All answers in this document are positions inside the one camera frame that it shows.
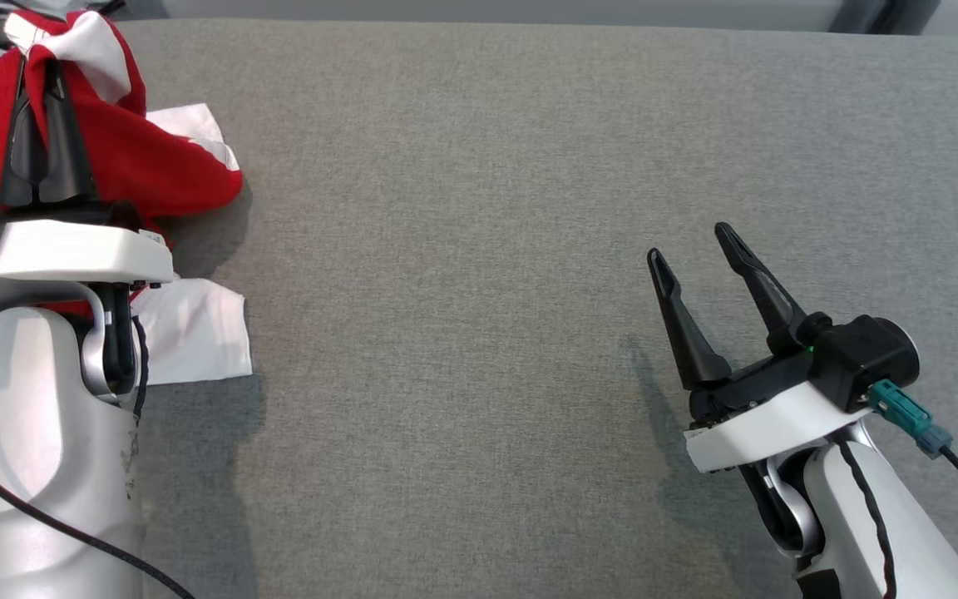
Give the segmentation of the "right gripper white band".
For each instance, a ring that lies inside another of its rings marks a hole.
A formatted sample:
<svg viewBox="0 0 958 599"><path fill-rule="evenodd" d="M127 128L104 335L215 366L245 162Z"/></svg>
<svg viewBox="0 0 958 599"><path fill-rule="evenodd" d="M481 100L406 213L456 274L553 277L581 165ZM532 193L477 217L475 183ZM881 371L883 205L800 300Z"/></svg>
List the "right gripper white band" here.
<svg viewBox="0 0 958 599"><path fill-rule="evenodd" d="M730 269L745 281L773 355L805 348L798 331L806 312L726 221L714 234ZM687 453L700 473L763 462L806 446L871 413L843 412L808 379L812 353L768 358L731 373L682 302L682 289L661 251L650 249L653 280L682 388L689 394L693 428L684 432Z"/></svg>

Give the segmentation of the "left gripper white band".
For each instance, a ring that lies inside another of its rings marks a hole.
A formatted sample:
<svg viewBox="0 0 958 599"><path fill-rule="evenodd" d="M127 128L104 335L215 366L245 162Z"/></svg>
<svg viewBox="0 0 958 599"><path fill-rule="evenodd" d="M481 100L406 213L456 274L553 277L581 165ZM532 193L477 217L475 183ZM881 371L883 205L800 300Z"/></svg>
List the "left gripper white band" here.
<svg viewBox="0 0 958 599"><path fill-rule="evenodd" d="M0 207L5 210L100 201L60 61L46 63L43 83L46 145L26 83L15 85L0 175ZM0 278L167 283L174 277L173 264L160 237L144 229L0 215Z"/></svg>

